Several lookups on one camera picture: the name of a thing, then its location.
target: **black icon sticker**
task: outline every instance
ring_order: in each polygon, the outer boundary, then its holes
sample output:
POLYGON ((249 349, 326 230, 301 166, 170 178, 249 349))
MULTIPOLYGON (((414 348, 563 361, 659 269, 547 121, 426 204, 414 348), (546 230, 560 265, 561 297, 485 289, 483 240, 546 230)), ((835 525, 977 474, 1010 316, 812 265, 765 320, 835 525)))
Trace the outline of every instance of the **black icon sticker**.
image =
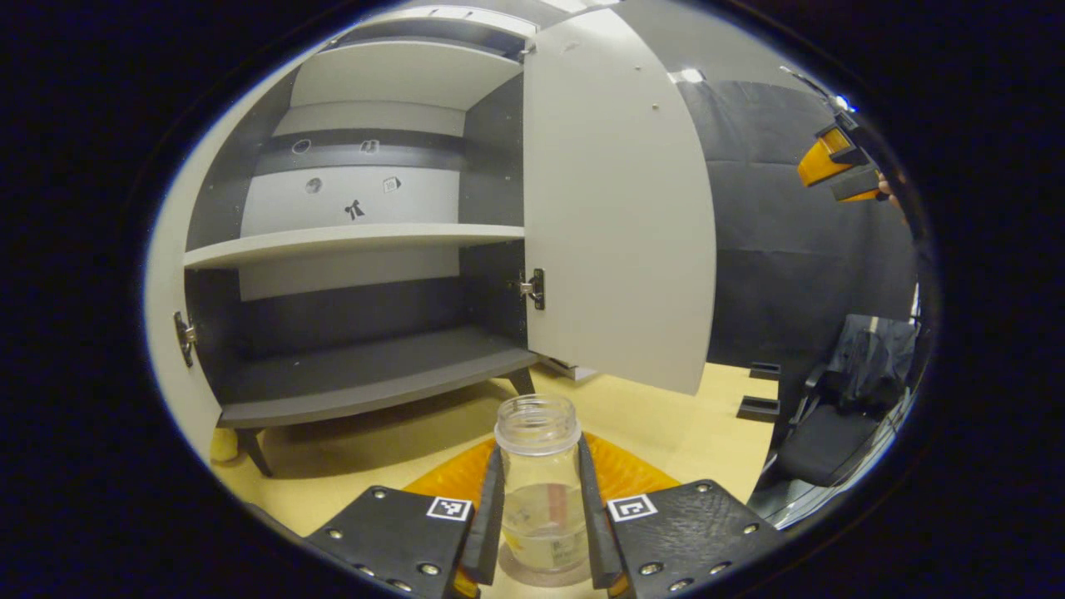
POLYGON ((610 516, 615 522, 635 520, 658 513, 655 504, 651 503, 645 493, 636 497, 626 497, 625 499, 611 499, 606 504, 610 508, 610 516))
POLYGON ((465 521, 466 516, 470 515, 471 506, 473 506, 472 501, 438 497, 432 500, 432 505, 429 506, 429 512, 426 513, 426 516, 430 518, 458 520, 462 522, 465 521))
POLYGON ((365 216, 366 215, 365 212, 363 212, 362 210, 359 209, 359 200, 358 199, 356 199, 355 201, 353 201, 351 206, 345 206, 344 207, 344 212, 347 212, 348 215, 351 216, 353 221, 356 220, 356 218, 358 218, 359 216, 365 216))

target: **cabinet leg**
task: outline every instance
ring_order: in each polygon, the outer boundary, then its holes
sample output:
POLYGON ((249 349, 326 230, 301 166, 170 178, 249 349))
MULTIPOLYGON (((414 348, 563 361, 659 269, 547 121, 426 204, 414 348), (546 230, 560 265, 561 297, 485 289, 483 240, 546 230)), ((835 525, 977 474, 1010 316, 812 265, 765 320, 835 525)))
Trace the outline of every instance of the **cabinet leg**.
POLYGON ((536 389, 532 387, 532 375, 529 373, 529 369, 523 368, 515 370, 506 374, 506 377, 510 381, 510 384, 514 386, 514 390, 518 391, 519 395, 529 395, 536 393, 536 389))
POLYGON ((248 452, 251 462, 255 463, 256 468, 262 472, 263 476, 273 476, 274 472, 271 471, 269 465, 266 464, 266 456, 263 455, 263 449, 259 447, 259 439, 256 437, 259 431, 262 431, 262 428, 237 428, 236 439, 240 442, 240 447, 248 452))

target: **clear plastic jar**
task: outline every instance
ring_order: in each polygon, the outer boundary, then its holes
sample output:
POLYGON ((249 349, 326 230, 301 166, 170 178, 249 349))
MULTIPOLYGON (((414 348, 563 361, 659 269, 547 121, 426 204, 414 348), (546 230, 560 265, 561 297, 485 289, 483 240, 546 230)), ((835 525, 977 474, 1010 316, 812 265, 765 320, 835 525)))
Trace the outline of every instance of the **clear plastic jar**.
POLYGON ((532 394, 499 406, 495 439, 503 454, 503 535, 535 572, 561 572, 588 558, 577 441, 570 400, 532 394))

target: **cabinet door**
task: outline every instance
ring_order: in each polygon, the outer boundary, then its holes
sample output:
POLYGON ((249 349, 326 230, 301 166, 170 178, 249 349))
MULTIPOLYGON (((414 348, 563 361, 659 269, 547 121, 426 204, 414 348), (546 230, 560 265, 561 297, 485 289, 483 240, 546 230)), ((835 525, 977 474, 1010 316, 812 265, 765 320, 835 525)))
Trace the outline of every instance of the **cabinet door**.
POLYGON ((703 151, 676 84, 617 14, 539 33, 525 59, 529 350, 699 389, 717 265, 703 151))

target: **chair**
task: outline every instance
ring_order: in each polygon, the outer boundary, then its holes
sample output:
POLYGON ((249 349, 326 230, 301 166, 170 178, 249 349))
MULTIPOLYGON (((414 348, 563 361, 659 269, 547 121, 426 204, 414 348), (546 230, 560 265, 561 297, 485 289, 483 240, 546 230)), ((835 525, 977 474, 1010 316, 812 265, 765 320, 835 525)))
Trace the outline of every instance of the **chair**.
POLYGON ((843 484, 905 391, 916 337, 906 322, 848 314, 832 360, 806 378, 776 467, 819 487, 843 484))

